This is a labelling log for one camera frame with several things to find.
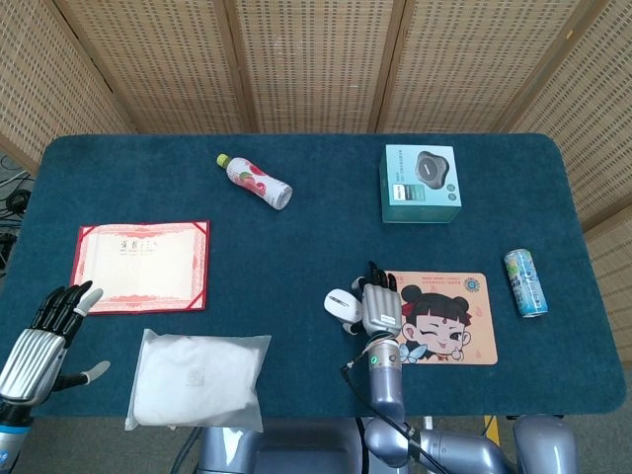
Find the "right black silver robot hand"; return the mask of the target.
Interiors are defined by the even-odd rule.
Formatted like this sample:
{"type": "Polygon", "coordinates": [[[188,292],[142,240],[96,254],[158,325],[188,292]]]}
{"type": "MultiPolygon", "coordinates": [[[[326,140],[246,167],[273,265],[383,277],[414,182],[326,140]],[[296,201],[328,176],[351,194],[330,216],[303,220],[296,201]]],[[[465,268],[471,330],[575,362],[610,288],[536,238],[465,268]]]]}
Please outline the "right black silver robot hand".
{"type": "Polygon", "coordinates": [[[388,334],[397,337],[402,330],[402,304],[396,277],[374,261],[368,271],[357,277],[351,290],[336,295],[333,315],[350,334],[364,331],[370,337],[388,334]]]}

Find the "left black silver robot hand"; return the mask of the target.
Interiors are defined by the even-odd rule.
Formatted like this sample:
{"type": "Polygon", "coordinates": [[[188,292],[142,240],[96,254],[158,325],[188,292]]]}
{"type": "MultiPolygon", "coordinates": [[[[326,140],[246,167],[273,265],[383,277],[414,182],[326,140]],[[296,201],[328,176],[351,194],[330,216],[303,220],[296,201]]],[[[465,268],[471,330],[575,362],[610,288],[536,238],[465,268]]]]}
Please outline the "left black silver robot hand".
{"type": "Polygon", "coordinates": [[[98,362],[75,374],[60,373],[67,352],[91,309],[104,291],[89,280],[59,287],[40,305],[31,325],[25,329],[1,371],[1,399],[12,406],[35,407],[52,392],[89,385],[108,371],[111,363],[98,362]]]}

